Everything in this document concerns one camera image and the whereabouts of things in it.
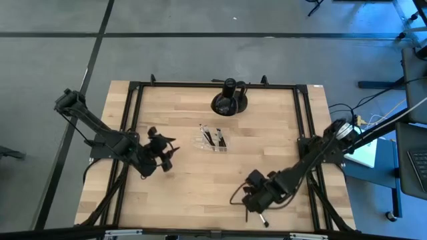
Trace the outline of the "blue side desk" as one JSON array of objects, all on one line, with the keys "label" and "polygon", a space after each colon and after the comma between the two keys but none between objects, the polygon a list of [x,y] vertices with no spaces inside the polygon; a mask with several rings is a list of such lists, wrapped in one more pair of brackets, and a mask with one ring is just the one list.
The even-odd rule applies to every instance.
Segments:
[{"label": "blue side desk", "polygon": [[394,141],[377,140],[374,168],[369,168],[344,158],[345,166],[342,167],[342,170],[345,176],[391,189],[393,206],[391,211],[399,219],[402,218],[402,200],[397,145]]}]

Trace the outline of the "silver bracket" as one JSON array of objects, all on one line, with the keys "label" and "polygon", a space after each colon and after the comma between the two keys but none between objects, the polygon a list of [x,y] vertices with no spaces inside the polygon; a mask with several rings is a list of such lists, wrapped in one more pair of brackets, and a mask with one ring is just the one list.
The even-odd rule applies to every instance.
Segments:
[{"label": "silver bracket", "polygon": [[107,230],[103,240],[117,240],[118,237],[142,235],[143,229],[112,229]]},{"label": "silver bracket", "polygon": [[329,240],[327,235],[313,233],[290,233],[290,240]]}]

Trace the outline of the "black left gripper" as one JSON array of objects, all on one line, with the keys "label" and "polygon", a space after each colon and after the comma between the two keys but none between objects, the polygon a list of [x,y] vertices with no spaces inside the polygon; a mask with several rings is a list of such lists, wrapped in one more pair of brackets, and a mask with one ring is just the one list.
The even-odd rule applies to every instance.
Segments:
[{"label": "black left gripper", "polygon": [[150,127],[148,132],[150,140],[149,148],[153,153],[154,157],[161,159],[160,167],[164,172],[168,172],[172,168],[171,158],[173,154],[179,149],[179,147],[173,148],[171,144],[176,138],[165,137],[157,132],[155,127]]}]

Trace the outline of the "black gantry bar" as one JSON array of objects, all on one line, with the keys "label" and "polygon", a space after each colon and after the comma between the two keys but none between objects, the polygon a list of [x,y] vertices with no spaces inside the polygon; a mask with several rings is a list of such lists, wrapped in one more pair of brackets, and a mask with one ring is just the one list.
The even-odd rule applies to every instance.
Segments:
[{"label": "black gantry bar", "polygon": [[[0,240],[88,240],[102,238],[107,230],[120,229],[114,225],[76,226],[59,229],[42,229],[0,233]],[[364,234],[357,231],[318,230],[312,232],[297,231],[224,231],[224,230],[191,230],[191,229],[155,229],[145,228],[142,235],[176,235],[192,237],[208,237],[222,239],[224,237],[276,237],[290,240],[290,233],[313,233],[327,235],[329,240],[415,240],[408,238],[389,237]]]}]

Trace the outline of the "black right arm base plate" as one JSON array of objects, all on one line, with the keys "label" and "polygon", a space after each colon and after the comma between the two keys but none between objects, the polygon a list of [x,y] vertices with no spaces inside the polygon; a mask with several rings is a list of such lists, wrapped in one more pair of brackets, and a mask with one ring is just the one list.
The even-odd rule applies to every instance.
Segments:
[{"label": "black right arm base plate", "polygon": [[344,162],[343,145],[335,137],[300,138],[297,140],[300,159],[306,155],[316,158],[319,163],[340,165]]}]

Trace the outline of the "black diagonal beam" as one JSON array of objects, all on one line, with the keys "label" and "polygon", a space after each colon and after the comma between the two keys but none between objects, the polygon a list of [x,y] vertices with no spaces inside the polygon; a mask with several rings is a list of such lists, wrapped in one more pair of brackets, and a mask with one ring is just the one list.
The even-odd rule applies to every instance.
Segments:
[{"label": "black diagonal beam", "polygon": [[427,103],[422,103],[417,107],[407,107],[397,112],[387,120],[363,132],[356,138],[355,143],[344,152],[349,153],[391,131],[394,131],[397,123],[421,123],[427,125]]}]

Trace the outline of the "black keyboard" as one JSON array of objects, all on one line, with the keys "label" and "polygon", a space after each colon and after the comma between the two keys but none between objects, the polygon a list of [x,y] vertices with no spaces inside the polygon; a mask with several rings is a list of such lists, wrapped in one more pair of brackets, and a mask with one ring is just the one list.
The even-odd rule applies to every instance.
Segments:
[{"label": "black keyboard", "polygon": [[408,150],[407,154],[422,190],[427,193],[427,149]]}]

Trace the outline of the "light metal frame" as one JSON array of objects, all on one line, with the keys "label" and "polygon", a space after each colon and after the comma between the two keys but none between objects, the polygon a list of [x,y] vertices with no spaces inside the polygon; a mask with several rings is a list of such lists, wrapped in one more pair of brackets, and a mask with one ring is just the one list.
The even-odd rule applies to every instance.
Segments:
[{"label": "light metal frame", "polygon": [[[394,8],[403,24],[398,39],[411,39],[417,48],[427,48],[427,0],[392,0]],[[406,15],[405,4],[414,6],[414,12]]]}]

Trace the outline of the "dark grey desk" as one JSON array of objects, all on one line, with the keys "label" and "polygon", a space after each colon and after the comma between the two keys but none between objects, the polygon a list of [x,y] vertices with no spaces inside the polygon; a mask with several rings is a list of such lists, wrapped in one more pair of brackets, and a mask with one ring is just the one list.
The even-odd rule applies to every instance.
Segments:
[{"label": "dark grey desk", "polygon": [[401,190],[406,195],[427,200],[416,171],[408,156],[409,150],[427,149],[427,128],[406,123],[396,124]]}]

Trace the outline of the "blue floor bar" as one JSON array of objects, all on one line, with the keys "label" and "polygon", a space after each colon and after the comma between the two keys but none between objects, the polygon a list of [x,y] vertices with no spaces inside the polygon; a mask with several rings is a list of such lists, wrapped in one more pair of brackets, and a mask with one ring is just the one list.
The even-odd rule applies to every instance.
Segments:
[{"label": "blue floor bar", "polygon": [[358,87],[361,89],[405,89],[402,81],[359,81]]}]

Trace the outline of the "white flat box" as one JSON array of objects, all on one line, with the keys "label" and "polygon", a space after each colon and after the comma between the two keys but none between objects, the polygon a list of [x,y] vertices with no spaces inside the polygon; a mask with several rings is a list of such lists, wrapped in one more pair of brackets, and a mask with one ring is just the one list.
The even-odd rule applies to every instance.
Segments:
[{"label": "white flat box", "polygon": [[345,154],[344,158],[366,167],[374,168],[377,142],[378,140],[375,139],[372,142],[357,148],[352,154]]}]

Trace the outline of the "black aluminium table frame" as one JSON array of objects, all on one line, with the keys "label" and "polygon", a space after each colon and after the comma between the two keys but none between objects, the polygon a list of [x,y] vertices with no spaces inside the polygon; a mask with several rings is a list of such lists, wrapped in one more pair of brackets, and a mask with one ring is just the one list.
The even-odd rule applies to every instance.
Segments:
[{"label": "black aluminium table frame", "polygon": [[[135,125],[147,142],[151,126],[176,138],[179,147],[169,172],[157,170],[147,179],[130,169],[121,211],[111,205],[106,223],[118,228],[191,229],[224,231],[297,231],[336,229],[321,203],[306,185],[285,208],[268,210],[265,228],[254,213],[240,204],[238,190],[254,169],[262,173],[297,162],[297,139],[321,134],[330,124],[326,94],[321,85],[263,85],[248,87],[248,108],[233,117],[216,115],[211,100],[219,83],[112,81],[102,119],[114,129],[129,109],[128,125]],[[198,149],[191,139],[220,128],[227,152]]]}]

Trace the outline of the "dark furniture foot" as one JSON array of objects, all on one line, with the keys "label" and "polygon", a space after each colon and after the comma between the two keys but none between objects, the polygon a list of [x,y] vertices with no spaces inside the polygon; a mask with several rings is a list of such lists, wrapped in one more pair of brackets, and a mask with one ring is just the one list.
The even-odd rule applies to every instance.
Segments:
[{"label": "dark furniture foot", "polygon": [[24,160],[26,154],[20,151],[12,150],[10,148],[4,147],[0,145],[0,160],[3,157],[12,157],[17,160]]}]

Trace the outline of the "clear acrylic brush organizer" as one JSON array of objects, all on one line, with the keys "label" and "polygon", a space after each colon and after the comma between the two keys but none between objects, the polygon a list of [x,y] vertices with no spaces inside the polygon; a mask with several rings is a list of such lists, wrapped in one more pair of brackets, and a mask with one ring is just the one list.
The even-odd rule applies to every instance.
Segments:
[{"label": "clear acrylic brush organizer", "polygon": [[225,139],[227,147],[220,147],[219,146],[217,133],[214,133],[213,135],[211,135],[211,137],[215,143],[215,147],[212,147],[211,145],[207,144],[207,142],[203,138],[203,135],[193,137],[191,139],[191,143],[193,144],[194,147],[196,147],[198,149],[207,150],[207,151],[214,151],[214,152],[227,152],[228,151],[228,143],[227,143],[225,137],[224,137],[224,139]]}]

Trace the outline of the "black chair leg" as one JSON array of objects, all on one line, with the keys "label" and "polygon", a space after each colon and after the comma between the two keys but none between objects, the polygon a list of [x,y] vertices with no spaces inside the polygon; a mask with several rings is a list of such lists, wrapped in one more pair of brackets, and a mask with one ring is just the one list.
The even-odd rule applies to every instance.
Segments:
[{"label": "black chair leg", "polygon": [[305,0],[308,3],[313,3],[314,7],[313,9],[308,13],[308,17],[311,17],[321,6],[321,4],[324,2],[324,0]]}]

